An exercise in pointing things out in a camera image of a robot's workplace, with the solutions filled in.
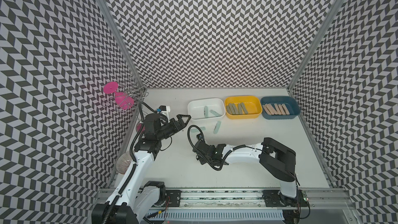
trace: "yellow plastic bin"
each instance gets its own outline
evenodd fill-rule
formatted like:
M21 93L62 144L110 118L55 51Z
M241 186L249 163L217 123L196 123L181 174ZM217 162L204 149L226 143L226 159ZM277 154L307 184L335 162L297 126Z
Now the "yellow plastic bin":
M225 99L224 107L229 103L245 103L246 110L249 114L243 115L231 115L226 112L226 116L230 119L246 119L246 118L256 118L259 117L263 112L263 108L261 107L260 100L257 97L248 95L248 96L231 96Z

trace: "gray plastic piece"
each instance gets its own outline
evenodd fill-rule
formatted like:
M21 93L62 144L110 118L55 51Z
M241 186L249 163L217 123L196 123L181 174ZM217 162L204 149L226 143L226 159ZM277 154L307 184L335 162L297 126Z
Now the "gray plastic piece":
M235 104L229 103L229 108L231 109L232 115L236 115L234 105L235 105Z
M226 105L225 108L226 108L227 113L232 114L231 109L229 108L229 105Z
M243 111L245 112L245 114L249 114L249 112L246 110L245 103L242 102L241 105L242 105L242 108L243 108Z
M242 105L240 103L238 104L238 111L239 111L239 115L243 114Z
M236 107L235 103L232 103L232 106L234 107L235 114L239 114L239 110L238 110L238 108Z

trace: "mounting plate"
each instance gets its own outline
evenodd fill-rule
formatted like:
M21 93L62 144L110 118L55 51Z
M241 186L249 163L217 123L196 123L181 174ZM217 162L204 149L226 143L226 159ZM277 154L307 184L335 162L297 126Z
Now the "mounting plate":
M285 207L280 201L278 194L279 190L264 190L263 199L267 207ZM306 206L306 201L303 198L303 192L298 190L298 198L300 199L301 206ZM293 203L293 207L297 207L297 202Z
M168 207L179 207L181 199L181 190L166 190L166 201L170 197Z

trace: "blue plastic bin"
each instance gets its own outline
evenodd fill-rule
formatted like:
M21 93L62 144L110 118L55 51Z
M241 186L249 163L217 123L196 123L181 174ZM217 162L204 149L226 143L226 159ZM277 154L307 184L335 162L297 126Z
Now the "blue plastic bin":
M289 96L266 96L260 100L261 105L271 104L285 104L289 110L290 115L268 115L264 110L261 113L266 119L292 119L300 114L301 109L295 99Z

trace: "white plastic bin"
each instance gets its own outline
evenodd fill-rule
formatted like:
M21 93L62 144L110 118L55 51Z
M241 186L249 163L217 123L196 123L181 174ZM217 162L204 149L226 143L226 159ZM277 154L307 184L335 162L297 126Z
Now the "white plastic bin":
M209 108L209 117L205 118L205 106ZM214 116L210 110L221 114L221 117ZM206 124L209 121L220 121L225 116L224 102L219 98L201 99L191 101L188 104L188 114L191 116L192 124L197 126Z

